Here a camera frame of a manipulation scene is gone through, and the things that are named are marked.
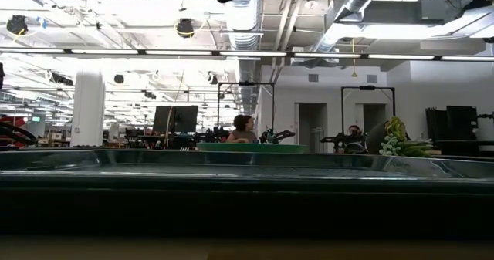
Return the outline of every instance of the dark hair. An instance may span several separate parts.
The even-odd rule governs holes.
[[[249,122],[251,118],[252,117],[250,116],[239,114],[238,116],[235,116],[235,119],[233,120],[233,126],[235,126],[237,130],[243,131],[245,130],[245,125]]]
[[[352,125],[352,126],[348,127],[348,130],[350,130],[351,128],[355,128],[357,130],[360,130],[360,127],[357,125]]]

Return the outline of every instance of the metal frame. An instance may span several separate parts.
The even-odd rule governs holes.
[[[344,90],[346,89],[358,89],[361,91],[375,91],[376,89],[389,89],[393,99],[393,116],[396,115],[396,102],[394,98],[394,87],[378,87],[378,86],[342,86],[341,87],[341,133],[345,133],[345,101]]]
[[[253,58],[301,58],[301,59],[367,59],[397,61],[441,61],[441,62],[494,62],[494,56],[447,56],[374,54],[351,52],[263,52],[226,50],[183,50],[183,49],[88,49],[88,48],[17,48],[0,47],[0,54],[33,54],[41,56],[77,58],[151,58],[151,59],[245,59]]]
[[[275,127],[275,83],[218,83],[218,127],[219,127],[219,109],[222,94],[222,86],[271,86],[272,88],[272,119],[271,119],[271,129]]]

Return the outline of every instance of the wall vent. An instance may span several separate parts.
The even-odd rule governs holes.
[[[377,83],[377,75],[367,75],[367,83]]]
[[[309,74],[309,82],[318,83],[319,82],[319,74]]]

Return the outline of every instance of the red object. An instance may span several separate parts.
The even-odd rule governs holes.
[[[21,127],[25,124],[24,118],[13,117],[13,116],[2,117],[2,118],[0,118],[0,122],[8,123],[8,124],[14,125],[16,127]],[[12,141],[12,139],[10,137],[0,135],[0,141],[2,141],[2,140]],[[24,147],[25,146],[24,144],[19,143],[17,141],[13,142],[13,143],[11,142],[10,144],[14,144],[17,147]]]

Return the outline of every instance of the green tray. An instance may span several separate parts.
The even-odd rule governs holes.
[[[209,144],[199,143],[200,151],[208,152],[254,152],[254,153],[305,153],[305,145],[288,144]]]

